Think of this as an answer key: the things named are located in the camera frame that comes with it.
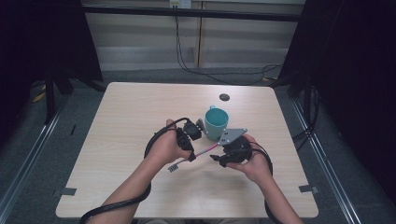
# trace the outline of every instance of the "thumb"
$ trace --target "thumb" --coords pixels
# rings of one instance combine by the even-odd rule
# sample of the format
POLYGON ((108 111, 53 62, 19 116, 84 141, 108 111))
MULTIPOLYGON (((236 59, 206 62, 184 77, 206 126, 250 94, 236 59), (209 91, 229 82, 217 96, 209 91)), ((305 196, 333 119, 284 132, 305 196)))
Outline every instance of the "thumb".
POLYGON ((166 120, 166 126, 168 126, 169 124, 171 124, 171 123, 173 123, 174 121, 172 120, 172 119, 167 119, 166 120))

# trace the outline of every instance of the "white wall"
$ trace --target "white wall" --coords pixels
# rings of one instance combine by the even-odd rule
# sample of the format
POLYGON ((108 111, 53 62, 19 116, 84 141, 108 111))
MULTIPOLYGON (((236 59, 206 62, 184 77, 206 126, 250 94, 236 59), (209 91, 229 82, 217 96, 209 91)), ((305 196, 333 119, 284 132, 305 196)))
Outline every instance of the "white wall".
MULTIPOLYGON (((83 0, 82 3, 169 7, 169 1, 148 0, 83 0)), ((304 2, 298 0, 192 2, 192 8, 296 15, 301 13, 303 6, 304 2)), ((90 13, 86 16, 102 70, 179 67, 175 18, 90 13)), ((183 59, 188 67, 239 67, 282 63, 296 27, 296 22, 282 21, 199 18, 178 18, 178 21, 183 59)))

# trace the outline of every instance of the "forearm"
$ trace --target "forearm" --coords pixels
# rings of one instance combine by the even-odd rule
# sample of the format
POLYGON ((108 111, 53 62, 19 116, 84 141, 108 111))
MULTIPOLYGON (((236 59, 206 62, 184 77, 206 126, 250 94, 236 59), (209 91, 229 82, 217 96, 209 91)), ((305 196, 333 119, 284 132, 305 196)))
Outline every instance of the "forearm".
POLYGON ((272 214, 281 223, 303 223, 272 177, 258 183, 272 214))
MULTIPOLYGON (((144 159, 134 172, 105 200, 103 205, 130 200, 141 195, 154 176, 163 168, 160 162, 150 157, 144 159)), ((130 224, 138 204, 115 209, 90 219, 88 223, 130 224)))

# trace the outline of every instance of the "person's left hand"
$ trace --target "person's left hand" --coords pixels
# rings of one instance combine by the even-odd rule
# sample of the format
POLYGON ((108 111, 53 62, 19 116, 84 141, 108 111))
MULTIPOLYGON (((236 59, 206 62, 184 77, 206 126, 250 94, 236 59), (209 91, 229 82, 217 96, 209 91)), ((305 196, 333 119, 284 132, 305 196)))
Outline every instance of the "person's left hand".
MULTIPOLYGON (((172 123, 173 120, 168 119, 166 125, 172 123)), ((179 158, 188 158, 191 151, 182 150, 177 145, 176 125, 169 128, 157 141, 154 142, 148 158, 157 161, 161 166, 173 162, 179 158)))

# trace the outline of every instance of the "metal bracket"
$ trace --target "metal bracket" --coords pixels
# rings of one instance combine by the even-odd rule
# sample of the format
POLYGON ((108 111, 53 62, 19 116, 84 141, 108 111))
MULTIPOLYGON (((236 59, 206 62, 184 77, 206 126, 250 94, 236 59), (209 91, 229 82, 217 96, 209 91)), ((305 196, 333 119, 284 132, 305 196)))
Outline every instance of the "metal bracket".
POLYGON ((220 140, 218 141, 218 146, 225 146, 231 144, 231 142, 235 141, 238 137, 242 136, 242 134, 246 133, 248 129, 224 129, 220 140))

